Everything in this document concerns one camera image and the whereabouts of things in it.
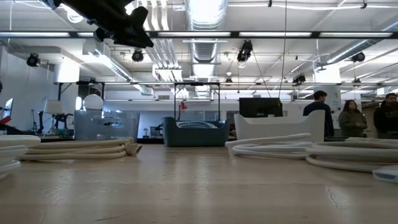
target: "spotlight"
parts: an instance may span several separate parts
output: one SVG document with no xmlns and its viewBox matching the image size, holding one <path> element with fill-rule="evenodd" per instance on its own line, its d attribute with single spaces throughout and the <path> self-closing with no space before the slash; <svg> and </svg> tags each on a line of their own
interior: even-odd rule
<svg viewBox="0 0 398 224">
<path fill-rule="evenodd" d="M 39 54 L 31 53 L 29 58 L 26 60 L 26 64 L 30 67 L 39 67 L 41 60 L 39 59 Z"/>
<path fill-rule="evenodd" d="M 144 55 L 142 54 L 142 50 L 136 49 L 132 54 L 131 59 L 135 62 L 141 62 L 144 59 Z"/>
<path fill-rule="evenodd" d="M 353 57 L 351 57 L 351 61 L 352 62 L 363 62 L 365 60 L 365 54 L 364 53 L 358 53 L 356 55 L 354 55 Z"/>
<path fill-rule="evenodd" d="M 226 83 L 232 83 L 232 78 L 227 78 L 227 79 L 225 80 L 225 82 L 226 82 Z"/>
<path fill-rule="evenodd" d="M 355 78 L 353 83 L 361 83 L 361 80 L 358 78 Z"/>
<path fill-rule="evenodd" d="M 293 79 L 292 83 L 303 83 L 305 81 L 305 75 L 299 75 L 297 78 Z"/>
<path fill-rule="evenodd" d="M 241 49 L 239 50 L 237 60 L 239 62 L 245 62 L 251 56 L 253 45 L 250 40 L 245 40 Z"/>
</svg>

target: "man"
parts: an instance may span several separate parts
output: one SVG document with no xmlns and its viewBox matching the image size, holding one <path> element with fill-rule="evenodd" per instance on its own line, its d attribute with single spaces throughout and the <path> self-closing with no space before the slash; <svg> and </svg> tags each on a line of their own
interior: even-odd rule
<svg viewBox="0 0 398 224">
<path fill-rule="evenodd" d="M 307 105 L 304 108 L 303 115 L 308 116 L 312 111 L 316 110 L 324 110 L 325 111 L 325 132 L 324 136 L 327 137 L 333 137 L 335 135 L 335 128 L 333 127 L 333 120 L 331 118 L 331 109 L 330 107 L 325 103 L 326 97 L 328 96 L 327 93 L 324 91 L 316 91 L 313 94 L 314 102 Z"/>
<path fill-rule="evenodd" d="M 375 110 L 373 121 L 379 138 L 398 138 L 397 134 L 393 133 L 398 132 L 398 103 L 395 93 L 386 95 L 386 100 Z"/>
</svg>

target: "desk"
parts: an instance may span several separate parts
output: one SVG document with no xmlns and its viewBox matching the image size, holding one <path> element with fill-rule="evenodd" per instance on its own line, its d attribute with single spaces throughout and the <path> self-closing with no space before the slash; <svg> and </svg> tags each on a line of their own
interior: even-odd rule
<svg viewBox="0 0 398 224">
<path fill-rule="evenodd" d="M 398 189 L 305 161 L 145 145 L 137 158 L 24 162 L 0 182 L 0 223 L 397 223 Z"/>
</svg>

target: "person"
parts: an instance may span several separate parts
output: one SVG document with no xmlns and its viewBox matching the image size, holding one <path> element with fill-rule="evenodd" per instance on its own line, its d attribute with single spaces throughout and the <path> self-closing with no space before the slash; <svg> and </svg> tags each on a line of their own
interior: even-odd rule
<svg viewBox="0 0 398 224">
<path fill-rule="evenodd" d="M 368 128 L 365 116 L 359 111 L 354 100 L 347 100 L 343 112 L 338 117 L 343 137 L 363 138 L 363 130 Z"/>
<path fill-rule="evenodd" d="M 325 111 L 325 132 L 324 136 L 327 137 L 333 137 L 335 135 L 335 129 L 333 127 L 333 120 L 331 118 L 331 109 L 330 107 L 325 103 L 326 97 L 328 96 L 327 93 L 324 91 L 316 91 L 313 94 L 314 102 L 307 105 L 304 108 L 303 115 L 308 116 L 312 111 L 316 110 L 324 110 Z"/>
<path fill-rule="evenodd" d="M 397 95 L 390 93 L 373 114 L 374 126 L 381 139 L 397 138 L 393 132 L 398 132 Z"/>
</svg>

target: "white sphere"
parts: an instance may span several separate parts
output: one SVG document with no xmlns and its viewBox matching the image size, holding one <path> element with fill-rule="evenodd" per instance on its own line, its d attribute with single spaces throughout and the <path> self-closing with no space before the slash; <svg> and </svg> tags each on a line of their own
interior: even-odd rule
<svg viewBox="0 0 398 224">
<path fill-rule="evenodd" d="M 86 109 L 91 110 L 102 110 L 104 106 L 104 101 L 96 94 L 91 94 L 86 96 L 85 100 L 83 101 L 83 105 Z"/>
</svg>

